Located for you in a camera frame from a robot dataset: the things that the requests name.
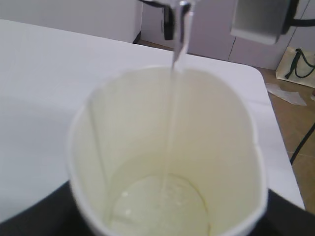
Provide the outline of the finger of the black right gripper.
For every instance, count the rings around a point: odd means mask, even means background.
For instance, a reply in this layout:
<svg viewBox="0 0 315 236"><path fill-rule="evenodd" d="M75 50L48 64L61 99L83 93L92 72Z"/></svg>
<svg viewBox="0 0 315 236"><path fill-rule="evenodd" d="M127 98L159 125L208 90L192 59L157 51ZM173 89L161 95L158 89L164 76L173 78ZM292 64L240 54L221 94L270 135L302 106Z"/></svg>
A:
<svg viewBox="0 0 315 236"><path fill-rule="evenodd" d="M165 5L162 8L163 21L162 21L162 32L165 40L173 40L174 37L174 14L173 10Z"/></svg>

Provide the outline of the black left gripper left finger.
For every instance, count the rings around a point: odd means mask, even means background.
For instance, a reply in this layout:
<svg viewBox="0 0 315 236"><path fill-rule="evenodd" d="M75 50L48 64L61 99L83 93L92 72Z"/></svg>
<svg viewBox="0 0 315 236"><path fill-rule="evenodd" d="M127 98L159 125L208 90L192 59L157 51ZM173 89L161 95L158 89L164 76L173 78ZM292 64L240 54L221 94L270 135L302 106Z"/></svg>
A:
<svg viewBox="0 0 315 236"><path fill-rule="evenodd" d="M69 182L0 224L2 236L92 236L75 204Z"/></svg>

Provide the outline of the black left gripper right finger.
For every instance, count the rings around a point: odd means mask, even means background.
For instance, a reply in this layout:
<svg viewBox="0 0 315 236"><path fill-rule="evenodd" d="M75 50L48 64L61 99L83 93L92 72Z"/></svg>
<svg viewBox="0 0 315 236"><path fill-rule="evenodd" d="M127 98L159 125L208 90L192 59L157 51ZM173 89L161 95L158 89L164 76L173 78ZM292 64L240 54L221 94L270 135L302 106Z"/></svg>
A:
<svg viewBox="0 0 315 236"><path fill-rule="evenodd" d="M313 236L315 215L268 190L266 211L250 236Z"/></svg>

